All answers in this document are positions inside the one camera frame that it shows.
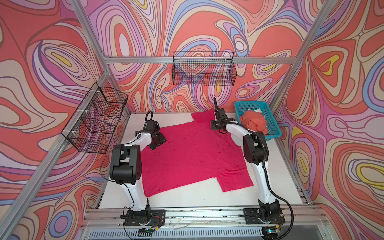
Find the magenta t shirt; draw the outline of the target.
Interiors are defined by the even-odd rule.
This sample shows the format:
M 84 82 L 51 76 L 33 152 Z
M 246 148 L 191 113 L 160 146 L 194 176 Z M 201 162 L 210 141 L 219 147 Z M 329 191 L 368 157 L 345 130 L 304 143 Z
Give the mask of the magenta t shirt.
M 243 150 L 229 134 L 211 129 L 214 110 L 193 113 L 192 122 L 161 128 L 166 142 L 142 152 L 142 180 L 147 197 L 217 179 L 223 192 L 253 186 Z

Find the teal plastic basket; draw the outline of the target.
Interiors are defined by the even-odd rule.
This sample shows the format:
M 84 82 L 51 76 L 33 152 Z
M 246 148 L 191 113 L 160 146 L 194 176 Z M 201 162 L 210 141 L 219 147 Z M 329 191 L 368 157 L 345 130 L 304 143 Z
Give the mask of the teal plastic basket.
M 240 116 L 243 115 L 244 112 L 247 110 L 256 110 L 261 109 L 263 111 L 262 115 L 267 120 L 267 128 L 269 133 L 265 135 L 265 138 L 267 141 L 270 141 L 274 138 L 279 138 L 282 136 L 282 132 L 275 120 L 275 117 L 272 113 L 272 111 L 269 108 L 269 105 L 266 102 L 263 101 L 240 101 L 234 103 L 238 122 L 241 124 Z

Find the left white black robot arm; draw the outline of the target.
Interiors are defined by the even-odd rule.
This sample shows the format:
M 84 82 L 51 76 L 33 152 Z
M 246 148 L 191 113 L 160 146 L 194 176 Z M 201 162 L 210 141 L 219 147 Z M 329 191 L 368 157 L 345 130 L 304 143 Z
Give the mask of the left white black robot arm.
M 125 227 L 143 226 L 155 229 L 164 224 L 165 211 L 152 212 L 149 199 L 144 193 L 141 153 L 146 147 L 155 150 L 165 142 L 159 123 L 145 120 L 143 129 L 135 132 L 133 140 L 112 149 L 110 179 L 121 186 L 131 200 L 130 206 L 124 207 L 121 215 Z

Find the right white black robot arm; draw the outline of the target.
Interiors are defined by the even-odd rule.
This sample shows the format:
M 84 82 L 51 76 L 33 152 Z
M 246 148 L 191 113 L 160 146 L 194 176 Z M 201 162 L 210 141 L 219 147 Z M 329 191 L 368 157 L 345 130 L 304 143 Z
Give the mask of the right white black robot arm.
M 215 107 L 215 119 L 211 121 L 213 130 L 231 133 L 243 141 L 245 160 L 251 164 L 259 190 L 259 208 L 256 218 L 264 224 L 285 223 L 280 206 L 280 198 L 273 193 L 268 176 L 269 149 L 263 132 L 252 131 L 234 118 L 229 118 L 223 108 Z

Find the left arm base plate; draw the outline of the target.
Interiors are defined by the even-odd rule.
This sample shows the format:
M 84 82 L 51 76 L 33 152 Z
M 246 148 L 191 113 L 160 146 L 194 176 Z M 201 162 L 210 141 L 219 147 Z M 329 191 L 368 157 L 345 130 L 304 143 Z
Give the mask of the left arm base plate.
M 164 225 L 165 210 L 128 210 L 122 215 L 125 227 L 161 227 Z

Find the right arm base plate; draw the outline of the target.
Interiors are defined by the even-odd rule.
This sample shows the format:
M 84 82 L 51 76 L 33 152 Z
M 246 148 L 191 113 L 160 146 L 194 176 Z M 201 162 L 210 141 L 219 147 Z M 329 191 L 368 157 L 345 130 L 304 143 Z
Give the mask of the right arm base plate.
M 243 214 L 246 224 L 274 224 L 283 225 L 286 223 L 281 210 L 267 210 L 266 208 L 246 208 L 243 209 Z

